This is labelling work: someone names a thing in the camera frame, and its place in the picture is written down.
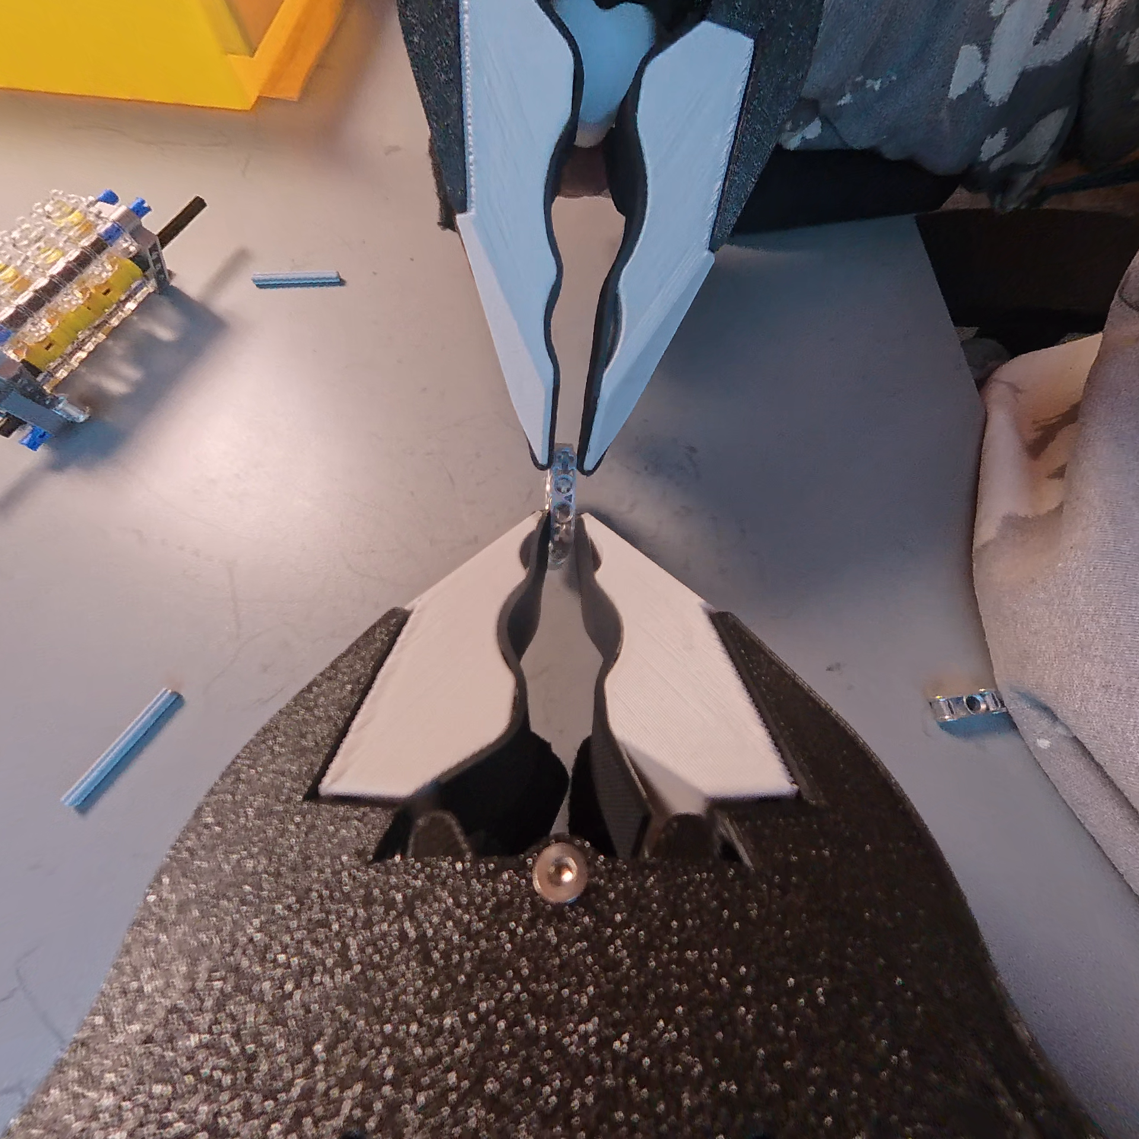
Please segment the small yellow parts bin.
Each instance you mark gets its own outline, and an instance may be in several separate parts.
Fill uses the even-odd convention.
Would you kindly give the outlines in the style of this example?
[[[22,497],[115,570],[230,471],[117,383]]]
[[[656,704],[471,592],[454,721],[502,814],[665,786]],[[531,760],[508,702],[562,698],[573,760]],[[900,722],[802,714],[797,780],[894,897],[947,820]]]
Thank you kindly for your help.
[[[327,47],[344,2],[285,2],[253,56],[228,53],[228,63],[247,101],[262,97],[298,101]]]

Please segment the small silver brick connector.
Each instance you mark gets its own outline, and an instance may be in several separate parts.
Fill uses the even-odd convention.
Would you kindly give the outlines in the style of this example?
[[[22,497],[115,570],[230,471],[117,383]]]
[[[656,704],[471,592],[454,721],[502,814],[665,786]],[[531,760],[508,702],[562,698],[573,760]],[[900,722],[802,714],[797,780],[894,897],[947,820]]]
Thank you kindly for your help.
[[[995,688],[969,694],[935,695],[928,699],[932,717],[943,729],[970,730],[989,726],[996,718],[1008,715],[1007,703]]]

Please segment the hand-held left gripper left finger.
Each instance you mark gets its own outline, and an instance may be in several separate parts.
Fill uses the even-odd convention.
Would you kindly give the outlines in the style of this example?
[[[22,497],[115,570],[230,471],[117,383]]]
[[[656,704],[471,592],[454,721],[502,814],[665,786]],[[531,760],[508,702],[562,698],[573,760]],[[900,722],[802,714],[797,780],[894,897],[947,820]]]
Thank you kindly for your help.
[[[336,801],[402,805],[475,769],[497,799],[558,814],[569,774],[531,733],[521,660],[538,632],[548,515],[534,515],[421,595],[319,783]]]

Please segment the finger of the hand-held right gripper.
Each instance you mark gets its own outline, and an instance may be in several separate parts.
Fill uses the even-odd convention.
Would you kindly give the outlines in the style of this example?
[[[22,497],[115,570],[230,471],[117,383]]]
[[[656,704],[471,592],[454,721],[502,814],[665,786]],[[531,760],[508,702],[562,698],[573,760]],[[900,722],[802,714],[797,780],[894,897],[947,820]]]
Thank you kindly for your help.
[[[618,119],[631,174],[624,235],[600,298],[580,468],[597,468],[708,276],[753,40],[704,21],[651,52]]]
[[[548,3],[463,2],[466,211],[459,230],[535,464],[548,468],[562,261],[551,204],[578,129],[582,64]]]

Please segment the yellow and clear brick model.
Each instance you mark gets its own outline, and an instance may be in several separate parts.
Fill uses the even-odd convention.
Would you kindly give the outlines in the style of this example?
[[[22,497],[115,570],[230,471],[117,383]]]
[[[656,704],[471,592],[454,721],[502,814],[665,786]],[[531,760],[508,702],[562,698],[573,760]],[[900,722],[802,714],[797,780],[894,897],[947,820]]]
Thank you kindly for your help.
[[[147,298],[171,285],[166,249],[207,209],[159,232],[139,197],[54,192],[2,235],[2,436],[37,451],[89,411],[60,387]]]

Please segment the large yellow parts bin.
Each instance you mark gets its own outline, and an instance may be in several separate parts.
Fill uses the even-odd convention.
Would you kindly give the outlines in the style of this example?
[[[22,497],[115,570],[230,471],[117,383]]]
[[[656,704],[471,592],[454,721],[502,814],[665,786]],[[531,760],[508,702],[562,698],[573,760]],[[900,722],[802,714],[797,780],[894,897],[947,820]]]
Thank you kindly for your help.
[[[247,110],[222,3],[3,2],[2,87]]]

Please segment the grey brick beam assembly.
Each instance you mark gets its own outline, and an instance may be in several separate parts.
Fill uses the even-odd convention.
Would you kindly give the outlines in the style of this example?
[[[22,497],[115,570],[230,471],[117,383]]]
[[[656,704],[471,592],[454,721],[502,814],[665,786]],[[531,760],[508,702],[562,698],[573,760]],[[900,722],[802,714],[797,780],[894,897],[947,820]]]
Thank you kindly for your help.
[[[573,447],[558,447],[547,474],[546,508],[550,519],[550,562],[561,565],[576,547],[577,523],[577,454]]]

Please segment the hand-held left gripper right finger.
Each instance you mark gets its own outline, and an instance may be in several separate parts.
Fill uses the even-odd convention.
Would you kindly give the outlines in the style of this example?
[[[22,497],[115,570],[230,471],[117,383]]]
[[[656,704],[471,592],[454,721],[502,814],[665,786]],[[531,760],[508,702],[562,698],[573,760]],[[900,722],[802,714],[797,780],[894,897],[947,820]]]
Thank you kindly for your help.
[[[795,797],[711,607],[592,516],[578,519],[576,551],[582,616],[603,656],[592,765],[609,833]]]

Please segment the grey desk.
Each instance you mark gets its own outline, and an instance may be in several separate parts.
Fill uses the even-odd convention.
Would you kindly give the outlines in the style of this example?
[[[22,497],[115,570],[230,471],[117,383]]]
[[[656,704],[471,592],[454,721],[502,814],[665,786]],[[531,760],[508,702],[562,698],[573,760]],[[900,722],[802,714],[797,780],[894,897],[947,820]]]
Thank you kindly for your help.
[[[299,104],[3,98],[3,227],[51,190],[209,208],[86,369],[93,421],[3,441],[3,1125],[98,995],[238,750],[384,611],[543,501],[393,3],[349,3]],[[331,289],[253,275],[340,272]],[[1137,1137],[1137,900],[1004,717],[972,582],[985,410],[920,234],[726,247],[585,509],[744,619],[925,817],[1035,1038]],[[64,794],[184,704],[85,811]]]

